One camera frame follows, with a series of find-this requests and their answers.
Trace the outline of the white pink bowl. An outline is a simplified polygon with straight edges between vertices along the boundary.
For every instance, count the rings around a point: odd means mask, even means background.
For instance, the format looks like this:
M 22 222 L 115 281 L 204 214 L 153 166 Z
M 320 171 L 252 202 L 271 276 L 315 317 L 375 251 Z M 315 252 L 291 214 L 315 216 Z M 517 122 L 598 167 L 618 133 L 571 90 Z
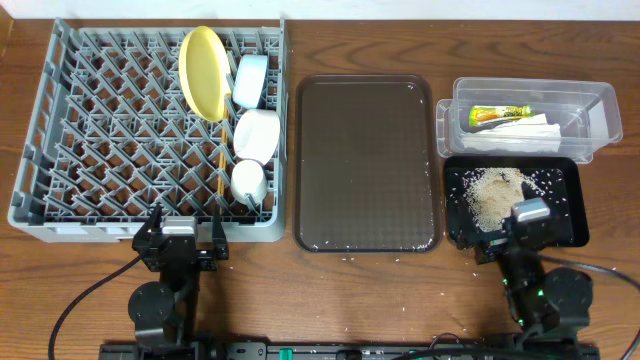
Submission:
M 266 165 L 274 155 L 280 137 L 280 118 L 273 110 L 247 110 L 236 126 L 233 147 L 243 160 Z

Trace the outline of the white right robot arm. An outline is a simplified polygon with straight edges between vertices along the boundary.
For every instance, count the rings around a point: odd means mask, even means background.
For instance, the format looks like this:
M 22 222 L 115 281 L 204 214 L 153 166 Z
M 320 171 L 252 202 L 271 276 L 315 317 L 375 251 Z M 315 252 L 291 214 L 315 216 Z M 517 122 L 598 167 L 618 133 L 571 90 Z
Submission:
M 522 190 L 525 199 L 511 207 L 499 231 L 489 233 L 475 229 L 470 205 L 459 196 L 455 243 L 473 249 L 477 264 L 500 269 L 511 315 L 521 327 L 519 334 L 502 337 L 506 347 L 577 359 L 577 332 L 590 324 L 593 281 L 568 267 L 544 270 L 539 251 L 558 241 L 559 217 L 528 185 Z

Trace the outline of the wooden chopstick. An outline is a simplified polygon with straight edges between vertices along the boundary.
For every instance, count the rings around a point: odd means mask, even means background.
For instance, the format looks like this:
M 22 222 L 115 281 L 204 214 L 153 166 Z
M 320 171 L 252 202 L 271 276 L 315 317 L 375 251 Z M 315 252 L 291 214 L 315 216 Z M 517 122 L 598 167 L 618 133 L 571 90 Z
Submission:
M 219 157 L 220 157 L 221 152 L 222 152 L 222 146 L 220 144 L 218 146 L 218 150 L 219 150 Z M 218 171 L 217 171 L 217 173 L 218 173 L 218 177 L 222 176 L 224 178 L 224 175 L 222 174 L 222 171 L 219 169 L 219 159 L 218 159 Z
M 227 130 L 225 127 L 222 127 L 221 130 L 221 134 L 220 134 L 220 145 L 222 146 L 222 152 L 221 155 L 219 157 L 219 169 L 222 171 L 223 175 L 227 175 L 227 157 L 224 154 L 224 150 L 227 148 L 227 143 L 228 143 L 228 134 L 227 134 Z M 225 195 L 225 189 L 226 189 L 226 183 L 224 181 L 224 178 L 222 176 L 218 177 L 218 184 L 217 184 L 218 188 L 217 188 L 217 192 L 219 196 L 224 196 Z

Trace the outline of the white green cup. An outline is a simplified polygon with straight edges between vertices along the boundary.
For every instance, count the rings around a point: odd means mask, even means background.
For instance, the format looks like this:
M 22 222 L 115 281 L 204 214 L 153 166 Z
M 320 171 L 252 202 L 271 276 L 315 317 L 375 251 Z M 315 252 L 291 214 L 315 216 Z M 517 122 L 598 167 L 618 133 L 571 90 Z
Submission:
M 232 171 L 231 192 L 236 201 L 247 205 L 248 196 L 254 204 L 261 203 L 267 195 L 267 180 L 262 166 L 254 160 L 238 162 Z

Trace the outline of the white napkin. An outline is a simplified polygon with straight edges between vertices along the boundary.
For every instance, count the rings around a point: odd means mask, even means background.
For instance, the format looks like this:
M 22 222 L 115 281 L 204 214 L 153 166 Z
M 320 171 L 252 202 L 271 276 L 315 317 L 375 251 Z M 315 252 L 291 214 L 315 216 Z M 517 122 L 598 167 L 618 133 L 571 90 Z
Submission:
M 557 152 L 561 144 L 561 127 L 549 124 L 545 114 L 503 123 L 480 130 L 461 139 L 465 148 L 478 151 Z

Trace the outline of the yellow green snack wrapper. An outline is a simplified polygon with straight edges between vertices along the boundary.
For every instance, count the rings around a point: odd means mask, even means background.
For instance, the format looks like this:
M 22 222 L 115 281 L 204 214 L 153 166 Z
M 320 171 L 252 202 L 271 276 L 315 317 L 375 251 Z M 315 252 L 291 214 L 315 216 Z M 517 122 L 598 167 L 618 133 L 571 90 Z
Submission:
M 512 121 L 534 115 L 530 105 L 525 106 L 479 106 L 474 105 L 469 113 L 469 126 L 477 128 L 500 121 Z

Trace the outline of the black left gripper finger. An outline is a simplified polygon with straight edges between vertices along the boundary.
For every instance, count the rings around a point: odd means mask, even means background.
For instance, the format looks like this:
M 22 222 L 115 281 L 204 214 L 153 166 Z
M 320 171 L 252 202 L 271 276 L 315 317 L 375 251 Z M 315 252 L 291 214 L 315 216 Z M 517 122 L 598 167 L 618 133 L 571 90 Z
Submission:
M 162 222 L 162 205 L 157 204 L 149 218 L 144 222 L 142 226 L 142 236 L 143 237 L 152 237 L 162 233 L 161 230 L 161 222 Z
M 216 250 L 226 249 L 226 235 L 222 226 L 219 207 L 216 207 L 213 211 L 211 238 Z

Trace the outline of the yellow plate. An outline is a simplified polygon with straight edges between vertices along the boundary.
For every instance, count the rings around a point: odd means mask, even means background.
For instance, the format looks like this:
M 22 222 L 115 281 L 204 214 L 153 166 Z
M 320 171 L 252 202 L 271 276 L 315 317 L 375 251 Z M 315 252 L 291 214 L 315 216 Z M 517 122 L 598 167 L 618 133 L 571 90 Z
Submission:
M 209 27 L 199 26 L 184 38 L 179 51 L 179 81 L 188 106 L 200 118 L 219 122 L 225 117 L 224 100 L 231 93 L 227 52 Z

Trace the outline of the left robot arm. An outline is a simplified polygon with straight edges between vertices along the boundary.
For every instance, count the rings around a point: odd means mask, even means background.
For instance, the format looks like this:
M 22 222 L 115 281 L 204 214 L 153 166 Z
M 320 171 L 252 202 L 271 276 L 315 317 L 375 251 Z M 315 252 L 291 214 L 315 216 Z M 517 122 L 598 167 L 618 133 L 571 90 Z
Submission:
M 139 286 L 128 302 L 137 344 L 153 353 L 184 351 L 193 335 L 199 280 L 229 258 L 228 241 L 216 209 L 209 221 L 189 218 L 173 230 L 156 206 L 133 237 L 140 261 L 159 274 L 157 281 Z

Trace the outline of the light blue bowl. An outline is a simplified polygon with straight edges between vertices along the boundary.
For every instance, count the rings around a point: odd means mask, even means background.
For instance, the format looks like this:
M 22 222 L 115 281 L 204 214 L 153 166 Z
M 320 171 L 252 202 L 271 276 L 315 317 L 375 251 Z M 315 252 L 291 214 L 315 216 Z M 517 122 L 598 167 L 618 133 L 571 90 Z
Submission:
M 266 55 L 245 55 L 241 58 L 232 91 L 232 100 L 245 109 L 256 109 L 261 101 L 268 69 Z

